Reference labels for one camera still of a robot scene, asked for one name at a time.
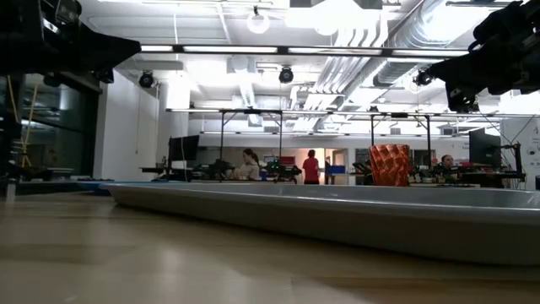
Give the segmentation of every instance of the person in red shirt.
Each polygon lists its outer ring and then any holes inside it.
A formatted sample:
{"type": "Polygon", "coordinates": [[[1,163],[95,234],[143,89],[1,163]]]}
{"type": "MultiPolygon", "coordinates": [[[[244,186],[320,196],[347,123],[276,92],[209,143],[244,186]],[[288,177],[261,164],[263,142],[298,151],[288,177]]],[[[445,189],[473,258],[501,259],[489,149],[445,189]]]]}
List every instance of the person in red shirt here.
{"type": "Polygon", "coordinates": [[[307,153],[307,160],[304,160],[304,184],[305,185],[318,185],[319,184],[319,160],[315,158],[315,151],[311,149],[307,153]]]}

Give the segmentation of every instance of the gray tray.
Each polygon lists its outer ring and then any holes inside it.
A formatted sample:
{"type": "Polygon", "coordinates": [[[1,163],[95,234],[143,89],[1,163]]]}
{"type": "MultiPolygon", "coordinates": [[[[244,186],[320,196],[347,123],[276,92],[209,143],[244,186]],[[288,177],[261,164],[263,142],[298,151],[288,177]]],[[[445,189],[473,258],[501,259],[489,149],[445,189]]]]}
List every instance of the gray tray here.
{"type": "Polygon", "coordinates": [[[266,184],[107,186],[119,204],[474,263],[540,264],[540,193],[266,184]]]}

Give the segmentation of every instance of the person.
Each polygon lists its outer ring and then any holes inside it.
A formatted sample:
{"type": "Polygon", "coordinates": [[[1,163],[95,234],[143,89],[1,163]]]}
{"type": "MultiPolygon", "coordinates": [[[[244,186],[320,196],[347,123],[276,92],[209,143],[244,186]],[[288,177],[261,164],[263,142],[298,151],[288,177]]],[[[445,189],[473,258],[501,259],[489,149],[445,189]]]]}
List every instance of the person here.
{"type": "Polygon", "coordinates": [[[252,149],[245,149],[242,156],[244,158],[244,164],[238,170],[237,178],[247,179],[248,181],[260,181],[261,176],[259,172],[261,171],[261,167],[259,166],[259,157],[252,149]]]}
{"type": "Polygon", "coordinates": [[[454,166],[454,158],[452,155],[444,155],[441,159],[442,167],[449,171],[454,166]]]}
{"type": "Polygon", "coordinates": [[[318,185],[319,184],[319,160],[315,158],[315,151],[311,149],[307,153],[307,159],[304,160],[302,165],[304,169],[304,184],[305,185],[318,185]]]}

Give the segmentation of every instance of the orange geometric object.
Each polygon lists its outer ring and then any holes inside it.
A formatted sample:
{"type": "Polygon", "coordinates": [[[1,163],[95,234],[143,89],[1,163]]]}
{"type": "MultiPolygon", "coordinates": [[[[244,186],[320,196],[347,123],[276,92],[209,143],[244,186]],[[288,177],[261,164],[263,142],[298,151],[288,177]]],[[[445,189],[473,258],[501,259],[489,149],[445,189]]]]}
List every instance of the orange geometric object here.
{"type": "Polygon", "coordinates": [[[408,151],[406,144],[380,144],[370,147],[371,171],[376,186],[408,185],[408,151]]]}

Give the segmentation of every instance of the computer monitor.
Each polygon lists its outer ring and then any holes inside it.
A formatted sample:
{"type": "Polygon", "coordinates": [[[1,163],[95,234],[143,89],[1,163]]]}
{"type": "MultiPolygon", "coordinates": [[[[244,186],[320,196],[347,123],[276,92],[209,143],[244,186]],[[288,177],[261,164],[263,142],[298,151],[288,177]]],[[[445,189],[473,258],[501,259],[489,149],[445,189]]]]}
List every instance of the computer monitor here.
{"type": "Polygon", "coordinates": [[[469,161],[501,167],[500,136],[488,135],[484,129],[469,132],[469,161]]]}
{"type": "Polygon", "coordinates": [[[169,161],[196,160],[199,136],[169,139],[169,161]]]}

